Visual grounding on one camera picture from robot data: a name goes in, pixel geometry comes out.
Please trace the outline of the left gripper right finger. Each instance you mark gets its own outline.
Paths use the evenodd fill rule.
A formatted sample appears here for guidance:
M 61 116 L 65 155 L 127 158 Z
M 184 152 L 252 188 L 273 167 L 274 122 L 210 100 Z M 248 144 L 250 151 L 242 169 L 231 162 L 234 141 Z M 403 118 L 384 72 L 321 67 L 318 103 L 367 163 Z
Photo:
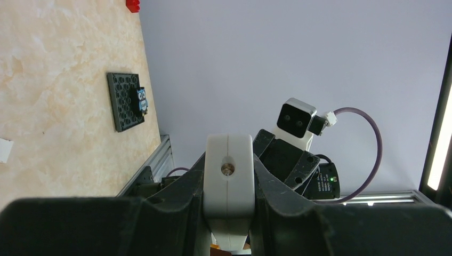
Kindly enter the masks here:
M 439 205 L 307 200 L 254 158 L 253 255 L 451 255 L 451 211 Z

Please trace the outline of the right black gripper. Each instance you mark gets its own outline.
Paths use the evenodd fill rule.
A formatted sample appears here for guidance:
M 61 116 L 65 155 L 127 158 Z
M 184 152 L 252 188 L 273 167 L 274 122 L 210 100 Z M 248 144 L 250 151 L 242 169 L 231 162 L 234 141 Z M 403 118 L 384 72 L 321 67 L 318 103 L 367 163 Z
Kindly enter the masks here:
M 265 168 L 292 190 L 307 185 L 320 158 L 261 129 L 253 141 L 254 154 Z

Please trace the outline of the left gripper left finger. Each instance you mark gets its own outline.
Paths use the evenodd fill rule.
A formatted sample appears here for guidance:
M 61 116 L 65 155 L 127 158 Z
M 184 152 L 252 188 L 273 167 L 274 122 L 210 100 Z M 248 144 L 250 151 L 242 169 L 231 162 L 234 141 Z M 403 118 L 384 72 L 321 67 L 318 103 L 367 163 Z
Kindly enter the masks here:
M 146 198 L 18 199 L 1 212 L 1 255 L 205 255 L 204 160 Z

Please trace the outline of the white battery cover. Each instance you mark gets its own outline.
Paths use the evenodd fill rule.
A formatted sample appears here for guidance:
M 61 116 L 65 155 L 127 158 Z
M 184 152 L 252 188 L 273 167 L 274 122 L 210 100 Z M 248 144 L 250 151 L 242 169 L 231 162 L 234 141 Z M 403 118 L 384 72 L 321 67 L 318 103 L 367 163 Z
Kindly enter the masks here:
M 0 162 L 7 163 L 14 142 L 0 138 Z

